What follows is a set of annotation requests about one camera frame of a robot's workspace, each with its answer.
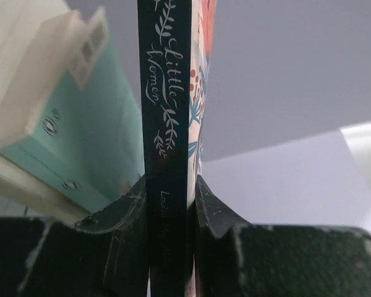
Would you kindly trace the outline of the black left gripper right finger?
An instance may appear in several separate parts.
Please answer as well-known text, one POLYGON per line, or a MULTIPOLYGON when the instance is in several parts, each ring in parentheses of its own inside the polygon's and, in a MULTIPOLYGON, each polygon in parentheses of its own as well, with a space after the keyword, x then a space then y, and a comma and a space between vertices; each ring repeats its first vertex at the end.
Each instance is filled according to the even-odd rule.
POLYGON ((197 296, 371 296, 371 235, 346 226, 252 224, 195 187, 197 296))

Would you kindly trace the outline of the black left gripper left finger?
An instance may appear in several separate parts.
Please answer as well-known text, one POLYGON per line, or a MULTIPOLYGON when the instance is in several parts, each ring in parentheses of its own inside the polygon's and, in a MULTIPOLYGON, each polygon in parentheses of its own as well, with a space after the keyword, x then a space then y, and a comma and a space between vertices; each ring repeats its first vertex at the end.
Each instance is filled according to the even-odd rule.
POLYGON ((0 217, 0 296, 146 296, 144 179, 74 225, 0 217))

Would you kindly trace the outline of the teal paperback book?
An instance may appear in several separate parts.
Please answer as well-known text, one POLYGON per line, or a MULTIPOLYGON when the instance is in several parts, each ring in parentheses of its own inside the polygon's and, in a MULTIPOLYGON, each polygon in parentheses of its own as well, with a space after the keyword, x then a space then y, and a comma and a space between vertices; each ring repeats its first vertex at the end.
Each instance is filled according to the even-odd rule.
POLYGON ((0 105, 0 154, 96 212, 143 175, 142 144, 104 12, 43 22, 0 105))

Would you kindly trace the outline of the Little Women floral book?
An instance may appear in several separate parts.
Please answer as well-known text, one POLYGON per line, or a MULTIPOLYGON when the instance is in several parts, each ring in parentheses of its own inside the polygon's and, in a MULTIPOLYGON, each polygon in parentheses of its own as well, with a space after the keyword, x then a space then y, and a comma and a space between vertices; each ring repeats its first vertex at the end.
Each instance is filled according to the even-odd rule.
POLYGON ((140 93, 152 296, 194 296, 195 184, 215 1, 139 1, 140 93))

